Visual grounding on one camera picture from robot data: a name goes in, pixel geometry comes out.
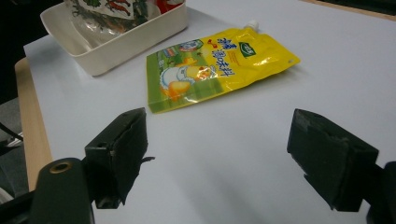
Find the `spout pouch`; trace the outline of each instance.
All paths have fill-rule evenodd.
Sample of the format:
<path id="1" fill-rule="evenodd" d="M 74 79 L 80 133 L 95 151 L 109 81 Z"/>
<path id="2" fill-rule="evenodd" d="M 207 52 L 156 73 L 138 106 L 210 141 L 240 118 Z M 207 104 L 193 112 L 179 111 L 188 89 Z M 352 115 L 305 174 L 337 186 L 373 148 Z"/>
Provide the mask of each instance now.
<path id="1" fill-rule="evenodd" d="M 147 57 L 148 106 L 161 113 L 280 73 L 300 59 L 254 28 L 228 29 Z"/>

